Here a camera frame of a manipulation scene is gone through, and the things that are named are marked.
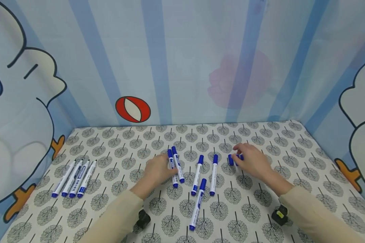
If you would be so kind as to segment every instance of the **left hand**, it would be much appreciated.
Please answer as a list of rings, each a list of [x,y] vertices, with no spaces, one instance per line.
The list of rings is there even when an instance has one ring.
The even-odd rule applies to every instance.
[[[169,158],[167,154],[160,154],[152,158],[146,165],[143,177],[137,182],[131,191],[141,199],[146,199],[150,192],[177,174],[177,168],[168,168]]]

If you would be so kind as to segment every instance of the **cartoon chicken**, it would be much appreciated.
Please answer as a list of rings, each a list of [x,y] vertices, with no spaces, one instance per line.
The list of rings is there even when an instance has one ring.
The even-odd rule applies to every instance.
[[[64,142],[53,138],[48,107],[66,84],[55,77],[56,64],[46,52],[26,46],[16,17],[0,3],[0,202],[14,197],[4,216],[19,212],[35,185],[23,188],[37,167],[57,155]]]
[[[365,181],[365,64],[356,74],[353,86],[341,94],[339,106],[355,128],[349,149],[357,167],[349,169],[341,159],[335,162],[357,191],[361,192],[357,180],[363,178]]]

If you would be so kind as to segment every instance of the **black object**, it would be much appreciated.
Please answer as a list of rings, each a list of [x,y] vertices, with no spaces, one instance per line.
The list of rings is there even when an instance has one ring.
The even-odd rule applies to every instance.
[[[136,225],[143,230],[150,223],[151,218],[143,209],[139,211],[138,217],[139,220],[136,222]]]
[[[272,213],[272,219],[278,223],[280,226],[283,226],[288,222],[288,209],[283,205],[280,205],[279,209],[274,210]]]

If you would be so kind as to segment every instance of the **wall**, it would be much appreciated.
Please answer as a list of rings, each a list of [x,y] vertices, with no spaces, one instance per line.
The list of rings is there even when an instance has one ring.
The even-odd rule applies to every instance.
[[[0,235],[81,126],[298,119],[365,197],[365,1],[2,0],[0,84]]]

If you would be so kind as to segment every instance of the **patterned tablecloth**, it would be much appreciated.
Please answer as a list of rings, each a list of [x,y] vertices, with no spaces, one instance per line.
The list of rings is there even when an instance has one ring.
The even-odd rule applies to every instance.
[[[77,242],[121,192],[143,175],[149,159],[176,146],[185,184],[170,180],[145,200],[151,217],[123,242],[312,242],[292,221],[280,227],[269,215],[279,201],[262,182],[227,163],[234,144],[248,141],[272,168],[303,186],[365,238],[365,201],[335,167],[301,123],[231,123],[179,126],[77,128],[19,212],[1,242]],[[188,230],[196,201],[190,196],[198,157],[207,187],[196,230]],[[209,196],[212,158],[219,156],[216,195]],[[82,199],[51,197],[73,159],[98,160]]]

